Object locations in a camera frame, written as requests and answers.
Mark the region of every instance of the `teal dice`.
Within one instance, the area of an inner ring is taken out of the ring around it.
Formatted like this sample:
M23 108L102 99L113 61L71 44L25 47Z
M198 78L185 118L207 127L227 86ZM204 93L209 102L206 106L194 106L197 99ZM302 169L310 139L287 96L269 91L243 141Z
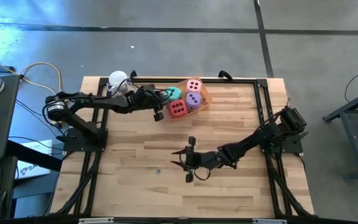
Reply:
M168 95L171 95L171 96L167 99L167 101L168 101L168 102L173 102L173 101L175 101L175 100L180 100L180 98L181 98L181 91L180 91L180 89L177 88L177 87L170 86L170 87L168 88L168 90L161 92L161 95L162 95L163 97L167 97Z

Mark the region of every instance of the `purple dice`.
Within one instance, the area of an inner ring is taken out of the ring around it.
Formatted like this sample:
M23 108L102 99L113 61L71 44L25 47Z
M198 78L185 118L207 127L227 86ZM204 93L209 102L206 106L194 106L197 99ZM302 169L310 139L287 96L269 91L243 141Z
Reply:
M194 111L201 106L201 95L195 92L189 92L186 95L186 106L189 111Z

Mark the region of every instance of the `gray floor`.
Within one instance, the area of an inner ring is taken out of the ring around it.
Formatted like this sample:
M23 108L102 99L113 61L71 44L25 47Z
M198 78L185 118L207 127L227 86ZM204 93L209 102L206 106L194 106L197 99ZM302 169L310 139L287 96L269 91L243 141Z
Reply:
M259 1L267 29L358 30L358 1ZM0 0L0 22L257 28L252 0ZM350 145L339 121L324 124L321 119L346 102L346 83L358 73L358 35L267 35L267 43L274 76L284 78L291 105L308 123L310 134L303 145L316 214L358 220L358 181L342 179L356 169ZM109 75L115 70L129 73L134 69L142 76L216 76L220 70L236 77L267 76L259 34L0 30L0 62L22 68L39 61L61 70L67 92L78 91L85 75ZM57 87L57 76L48 67L34 68L27 75ZM25 83L18 99L40 110L49 94ZM349 87L348 98L357 95L358 79ZM21 108L15 110L11 134L39 140L53 137Z

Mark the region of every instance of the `red dice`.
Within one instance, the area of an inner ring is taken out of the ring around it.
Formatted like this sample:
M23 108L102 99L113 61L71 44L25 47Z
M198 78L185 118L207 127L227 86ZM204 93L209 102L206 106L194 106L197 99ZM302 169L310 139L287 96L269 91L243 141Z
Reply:
M183 100L175 100L169 103L168 112L171 118L180 118L188 113L186 104Z

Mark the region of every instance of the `wooden tabletop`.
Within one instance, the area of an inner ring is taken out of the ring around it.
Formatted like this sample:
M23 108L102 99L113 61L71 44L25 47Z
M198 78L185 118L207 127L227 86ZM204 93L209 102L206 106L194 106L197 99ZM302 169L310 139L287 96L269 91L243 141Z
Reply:
M96 93L99 78L84 77L81 91ZM282 78L267 80L275 113L287 103L285 85ZM170 85L163 83L156 87ZM170 162L178 160L171 152L183 149L188 136L196 137L197 151L214 151L222 144L244 139L259 125L252 85L205 85L213 104L180 121L171 122L166 111L166 118L159 122L154 121L152 110L132 114L109 112L108 145L101 158L92 216L273 217L266 163L259 147L246 153L237 170L214 169L207 181L195 178L193 183L186 183L186 173ZM92 112L82 109L77 114L91 120ZM61 208L77 187L83 157L83 152L74 152L63 161L52 211ZM300 159L284 154L283 163L288 187L305 209L313 213ZM206 175L205 170L200 170L198 175ZM282 204L281 191L278 193Z

